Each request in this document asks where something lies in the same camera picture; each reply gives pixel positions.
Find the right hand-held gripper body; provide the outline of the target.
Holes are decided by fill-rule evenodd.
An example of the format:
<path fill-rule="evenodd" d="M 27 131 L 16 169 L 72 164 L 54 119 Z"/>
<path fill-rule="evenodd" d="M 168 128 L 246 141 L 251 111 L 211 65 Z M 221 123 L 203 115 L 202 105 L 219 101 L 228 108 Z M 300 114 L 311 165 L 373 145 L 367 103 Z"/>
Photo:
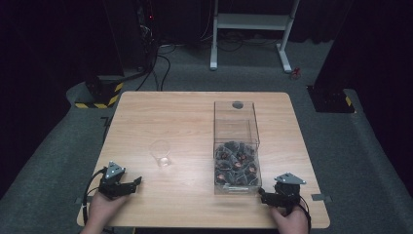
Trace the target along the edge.
<path fill-rule="evenodd" d="M 300 203 L 300 187 L 301 185 L 307 183 L 306 180 L 292 173 L 285 173 L 283 175 L 276 176 L 275 181 L 278 207 L 292 208 Z"/>

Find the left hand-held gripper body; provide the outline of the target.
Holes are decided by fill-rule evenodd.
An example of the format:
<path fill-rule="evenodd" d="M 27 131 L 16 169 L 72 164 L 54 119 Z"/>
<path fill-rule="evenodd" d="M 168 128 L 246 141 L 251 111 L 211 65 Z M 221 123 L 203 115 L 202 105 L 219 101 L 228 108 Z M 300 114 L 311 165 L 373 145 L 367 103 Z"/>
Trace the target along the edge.
<path fill-rule="evenodd" d="M 125 172 L 125 168 L 110 161 L 100 179 L 98 191 L 110 200 L 121 197 L 124 189 L 127 188 L 125 184 L 121 182 L 121 178 Z"/>

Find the person's right hand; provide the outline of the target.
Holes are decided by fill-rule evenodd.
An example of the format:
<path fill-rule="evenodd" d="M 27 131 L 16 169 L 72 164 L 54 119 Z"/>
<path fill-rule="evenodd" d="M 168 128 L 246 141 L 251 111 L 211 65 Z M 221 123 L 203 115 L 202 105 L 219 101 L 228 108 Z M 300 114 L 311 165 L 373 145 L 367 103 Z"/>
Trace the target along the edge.
<path fill-rule="evenodd" d="M 303 201 L 290 214 L 283 214 L 276 207 L 270 207 L 269 210 L 280 234 L 309 234 L 309 220 Z"/>

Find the clear plastic cup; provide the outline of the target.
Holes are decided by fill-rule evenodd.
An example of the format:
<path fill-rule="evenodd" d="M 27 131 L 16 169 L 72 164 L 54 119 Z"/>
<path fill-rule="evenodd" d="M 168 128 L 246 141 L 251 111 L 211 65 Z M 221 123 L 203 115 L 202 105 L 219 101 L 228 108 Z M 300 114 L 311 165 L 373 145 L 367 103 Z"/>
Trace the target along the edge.
<path fill-rule="evenodd" d="M 160 168 L 168 167 L 171 164 L 170 147 L 166 140 L 154 141 L 149 146 L 149 152 Z"/>

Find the pile of dark tea bags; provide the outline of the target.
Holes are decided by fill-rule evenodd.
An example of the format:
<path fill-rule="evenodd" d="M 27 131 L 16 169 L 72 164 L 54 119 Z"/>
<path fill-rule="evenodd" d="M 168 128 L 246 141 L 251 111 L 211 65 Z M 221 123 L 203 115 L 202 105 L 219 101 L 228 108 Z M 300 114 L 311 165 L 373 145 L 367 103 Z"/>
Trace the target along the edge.
<path fill-rule="evenodd" d="M 255 144 L 227 141 L 214 149 L 216 185 L 260 186 L 258 152 Z"/>

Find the clear acrylic box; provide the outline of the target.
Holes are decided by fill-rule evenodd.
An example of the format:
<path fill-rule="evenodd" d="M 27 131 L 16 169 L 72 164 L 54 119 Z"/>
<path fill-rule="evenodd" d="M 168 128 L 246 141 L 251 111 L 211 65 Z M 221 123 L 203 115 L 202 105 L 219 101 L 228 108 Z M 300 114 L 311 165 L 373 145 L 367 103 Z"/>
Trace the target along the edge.
<path fill-rule="evenodd" d="M 218 144 L 227 141 L 243 141 L 255 144 L 257 152 L 260 144 L 258 127 L 255 115 L 255 106 L 252 101 L 216 101 L 214 103 L 214 149 Z M 249 195 L 255 194 L 260 186 L 233 186 L 214 184 L 216 195 Z"/>

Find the black yellow striped base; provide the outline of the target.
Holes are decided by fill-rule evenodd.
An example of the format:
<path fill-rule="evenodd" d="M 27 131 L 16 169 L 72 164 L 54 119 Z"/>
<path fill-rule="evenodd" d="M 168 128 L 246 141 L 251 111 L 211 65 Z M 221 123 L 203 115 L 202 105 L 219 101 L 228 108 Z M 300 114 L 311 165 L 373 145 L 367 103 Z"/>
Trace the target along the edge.
<path fill-rule="evenodd" d="M 123 82 L 101 81 L 95 77 L 85 82 L 88 97 L 75 100 L 74 105 L 78 108 L 110 108 L 117 101 L 123 85 Z"/>

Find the black base with yellow mark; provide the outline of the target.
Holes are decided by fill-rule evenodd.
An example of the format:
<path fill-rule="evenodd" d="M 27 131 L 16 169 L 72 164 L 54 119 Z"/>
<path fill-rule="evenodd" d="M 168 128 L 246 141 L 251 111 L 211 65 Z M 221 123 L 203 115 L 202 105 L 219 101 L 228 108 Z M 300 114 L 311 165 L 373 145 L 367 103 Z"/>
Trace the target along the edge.
<path fill-rule="evenodd" d="M 307 91 L 316 112 L 322 113 L 354 113 L 356 110 L 350 98 L 343 92 L 332 93 L 314 86 L 308 86 Z"/>

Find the white metal stand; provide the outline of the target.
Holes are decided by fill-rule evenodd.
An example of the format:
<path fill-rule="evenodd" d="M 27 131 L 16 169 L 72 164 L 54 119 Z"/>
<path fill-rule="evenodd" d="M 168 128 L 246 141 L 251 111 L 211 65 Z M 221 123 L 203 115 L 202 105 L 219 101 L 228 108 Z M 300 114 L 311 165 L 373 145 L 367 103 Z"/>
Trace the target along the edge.
<path fill-rule="evenodd" d="M 291 73 L 293 71 L 287 58 L 285 47 L 292 25 L 295 21 L 300 0 L 293 0 L 293 4 L 288 15 L 225 14 L 219 12 L 218 3 L 219 0 L 214 0 L 212 42 L 209 62 L 210 70 L 216 70 L 218 67 L 217 36 L 219 29 L 256 29 L 283 32 L 282 41 L 276 45 L 276 49 L 282 63 L 283 71 L 285 73 Z"/>

